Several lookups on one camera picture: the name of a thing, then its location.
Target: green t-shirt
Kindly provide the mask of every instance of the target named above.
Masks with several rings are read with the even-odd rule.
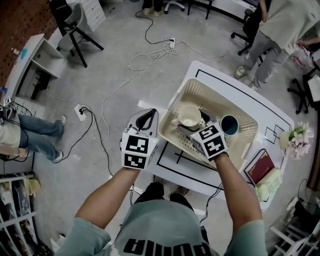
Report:
[[[197,215],[167,200],[134,204],[112,246],[110,235],[76,218],[56,256],[218,256],[203,239]],[[243,225],[233,234],[225,256],[267,256],[262,220]]]

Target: person in beige shirt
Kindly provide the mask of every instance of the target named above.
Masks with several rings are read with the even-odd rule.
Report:
[[[66,121],[64,115],[52,123],[34,116],[16,114],[0,125],[0,154],[26,157],[28,151],[33,151],[59,162],[63,152],[57,151],[44,135],[61,138]]]
[[[272,0],[267,12],[265,0],[259,0],[262,18],[249,54],[234,76],[242,78],[256,64],[257,59],[270,49],[254,74],[250,88],[257,90],[294,53],[296,44],[308,46],[320,43],[320,0]],[[313,26],[316,37],[302,40]]]

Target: red book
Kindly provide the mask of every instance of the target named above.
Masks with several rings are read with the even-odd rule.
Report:
[[[273,168],[275,168],[275,165],[268,152],[265,149],[261,149],[244,171],[249,179],[256,185]]]

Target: blue jeans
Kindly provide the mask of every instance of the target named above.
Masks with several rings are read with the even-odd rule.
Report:
[[[58,152],[54,145],[43,135],[61,138],[64,134],[64,126],[60,120],[55,123],[42,120],[28,115],[18,114],[20,121],[20,144],[19,148],[39,152],[53,161]]]

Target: vase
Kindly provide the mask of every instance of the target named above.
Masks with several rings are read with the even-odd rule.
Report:
[[[280,134],[279,144],[280,144],[280,149],[282,149],[283,151],[285,151],[287,149],[287,147],[289,146],[289,144],[288,144],[289,135],[290,135],[289,131],[284,131],[283,133]]]

